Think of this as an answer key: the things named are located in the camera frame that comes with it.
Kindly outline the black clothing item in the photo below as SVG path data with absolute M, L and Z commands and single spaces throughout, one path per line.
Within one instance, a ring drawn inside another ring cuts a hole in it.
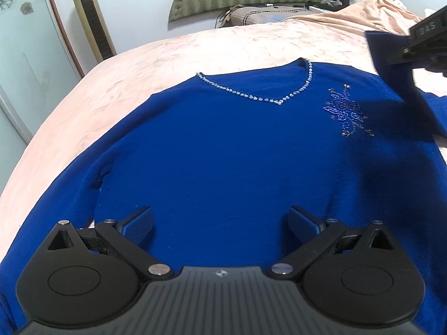
M 349 0 L 322 0 L 321 2 L 308 1 L 305 7 L 308 10 L 322 10 L 322 11 L 339 11 L 349 6 Z

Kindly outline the frosted glass wardrobe door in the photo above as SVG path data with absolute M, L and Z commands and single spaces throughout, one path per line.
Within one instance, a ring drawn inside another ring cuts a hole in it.
M 1 0 L 1 185 L 80 81 L 49 0 Z

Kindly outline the beige brown pillow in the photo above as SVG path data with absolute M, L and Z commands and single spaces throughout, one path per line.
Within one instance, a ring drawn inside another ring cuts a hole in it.
M 311 11 L 304 6 L 296 5 L 235 5 L 228 11 L 219 15 L 215 27 L 247 26 L 259 23 L 276 23 L 284 21 L 290 17 L 312 15 Z

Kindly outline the blue beaded knit sweater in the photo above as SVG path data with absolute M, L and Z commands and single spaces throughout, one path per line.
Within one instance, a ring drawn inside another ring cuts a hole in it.
M 446 99 L 385 55 L 407 39 L 367 33 L 376 74 L 298 59 L 194 76 L 152 95 L 80 154 L 31 210 L 1 263 L 1 332 L 26 318 L 23 268 L 57 221 L 76 227 L 148 206 L 143 248 L 185 265 L 267 268 L 298 240 L 298 207 L 352 227 L 382 220 L 427 288 L 417 324 L 446 332 Z

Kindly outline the gold tower fan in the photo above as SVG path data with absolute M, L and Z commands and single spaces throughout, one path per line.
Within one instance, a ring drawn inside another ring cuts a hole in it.
M 117 52 L 98 0 L 73 0 L 73 3 L 96 61 L 101 63 L 114 57 Z

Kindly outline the orange peach blanket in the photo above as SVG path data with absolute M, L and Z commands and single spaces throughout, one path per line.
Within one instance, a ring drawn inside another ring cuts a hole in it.
M 339 11 L 296 15 L 286 19 L 286 21 L 316 23 L 355 35 L 364 35 L 366 31 L 408 35 L 409 29 L 422 20 L 422 17 L 389 0 L 364 0 Z

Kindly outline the pink floral bed sheet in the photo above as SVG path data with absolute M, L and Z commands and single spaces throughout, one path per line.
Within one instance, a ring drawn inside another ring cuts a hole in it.
M 35 203 L 54 179 L 152 94 L 198 72 L 235 73 L 297 58 L 373 72 L 364 32 L 406 34 L 419 17 L 383 11 L 340 13 L 201 31 L 152 42 L 99 64 L 54 109 L 28 144 L 1 194 L 1 252 L 7 253 Z

